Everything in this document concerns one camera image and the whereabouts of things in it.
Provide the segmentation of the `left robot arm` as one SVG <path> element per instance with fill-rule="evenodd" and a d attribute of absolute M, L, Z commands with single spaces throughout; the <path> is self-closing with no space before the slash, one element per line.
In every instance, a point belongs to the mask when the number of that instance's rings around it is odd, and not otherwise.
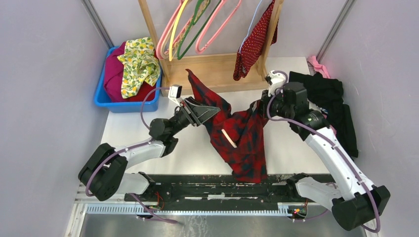
<path fill-rule="evenodd" d="M 171 118 L 156 118 L 149 125 L 149 138 L 128 146 L 115 148 L 99 145 L 78 174 L 85 185 L 85 194 L 105 201 L 114 194 L 139 196 L 148 201 L 155 196 L 155 187 L 143 173 L 126 170 L 145 161 L 162 158 L 173 152 L 175 137 L 188 126 L 200 126 L 220 112 L 220 108 L 198 103 L 193 97 L 180 99 Z"/>

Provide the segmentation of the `red black plaid garment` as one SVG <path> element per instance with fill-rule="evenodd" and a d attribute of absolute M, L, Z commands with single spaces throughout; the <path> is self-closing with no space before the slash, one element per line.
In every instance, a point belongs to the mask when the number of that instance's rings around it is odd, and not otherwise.
<path fill-rule="evenodd" d="M 221 158 L 232 168 L 232 175 L 241 182 L 260 183 L 267 178 L 263 129 L 268 118 L 252 115 L 247 110 L 232 112 L 231 104 L 206 87 L 191 71 L 188 80 L 198 103 L 219 107 L 214 117 L 204 123 L 210 142 Z M 233 148 L 226 140 L 222 129 L 237 144 Z"/>

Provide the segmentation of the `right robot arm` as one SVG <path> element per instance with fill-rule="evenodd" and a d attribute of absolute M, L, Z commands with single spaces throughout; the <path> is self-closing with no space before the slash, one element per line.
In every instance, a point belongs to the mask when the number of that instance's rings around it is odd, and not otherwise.
<path fill-rule="evenodd" d="M 336 187 L 322 184 L 299 173 L 287 180 L 286 197 L 291 201 L 307 198 L 329 210 L 345 230 L 356 227 L 378 233 L 380 216 L 390 192 L 376 186 L 351 159 L 336 138 L 323 114 L 310 108 L 307 90 L 300 82 L 271 85 L 261 95 L 259 112 L 271 121 L 286 121 L 290 128 L 321 159 Z"/>

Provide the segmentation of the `light blue wire hanger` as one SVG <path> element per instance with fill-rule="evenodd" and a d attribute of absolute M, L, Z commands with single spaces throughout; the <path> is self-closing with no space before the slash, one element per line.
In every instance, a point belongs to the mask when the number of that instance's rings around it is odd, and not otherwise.
<path fill-rule="evenodd" d="M 242 47 L 243 47 L 243 45 L 244 45 L 244 43 L 245 43 L 246 39 L 247 39 L 247 38 L 250 36 L 250 34 L 251 34 L 251 28 L 252 28 L 252 26 L 253 26 L 253 23 L 254 23 L 254 21 L 255 21 L 256 14 L 257 14 L 258 9 L 259 9 L 259 7 L 260 7 L 260 5 L 261 5 L 261 3 L 262 3 L 262 2 L 263 2 L 263 0 L 260 0 L 260 1 L 259 1 L 259 3 L 258 3 L 258 4 L 257 4 L 257 6 L 256 6 L 256 9 L 255 9 L 255 11 L 254 11 L 254 13 L 253 13 L 253 16 L 252 16 L 251 22 L 250 22 L 249 27 L 248 27 L 247 34 L 246 34 L 246 36 L 244 37 L 244 39 L 243 39 L 243 41 L 242 41 L 242 43 L 241 43 L 241 45 L 240 45 L 240 47 L 239 47 L 239 50 L 238 50 L 238 53 L 239 53 L 239 54 L 241 54 Z"/>

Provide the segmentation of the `red polka dot skirt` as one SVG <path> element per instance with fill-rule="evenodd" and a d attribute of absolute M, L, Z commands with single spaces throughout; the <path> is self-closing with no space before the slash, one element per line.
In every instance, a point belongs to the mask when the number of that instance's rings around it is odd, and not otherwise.
<path fill-rule="evenodd" d="M 274 10 L 273 0 L 264 11 L 260 20 L 253 27 L 237 52 L 233 80 L 239 81 L 245 78 L 251 67 L 257 62 L 262 54 L 265 40 L 267 39 L 268 28 L 272 12 Z"/>

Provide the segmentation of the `wooden hanger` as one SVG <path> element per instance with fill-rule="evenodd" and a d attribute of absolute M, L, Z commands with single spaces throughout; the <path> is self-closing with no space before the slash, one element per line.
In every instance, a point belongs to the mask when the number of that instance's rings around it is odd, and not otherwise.
<path fill-rule="evenodd" d="M 226 140 L 231 144 L 233 148 L 237 148 L 237 144 L 231 139 L 225 129 L 222 129 L 221 132 L 223 133 Z"/>

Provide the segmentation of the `lemon print garment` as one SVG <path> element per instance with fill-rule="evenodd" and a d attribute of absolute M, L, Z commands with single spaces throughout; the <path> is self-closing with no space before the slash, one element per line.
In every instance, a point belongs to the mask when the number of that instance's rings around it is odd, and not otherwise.
<path fill-rule="evenodd" d="M 125 42 L 124 53 L 117 57 L 124 67 L 122 98 L 127 99 L 137 95 L 144 83 L 149 86 L 156 85 L 161 75 L 161 68 L 154 54 L 155 47 L 150 37 Z"/>

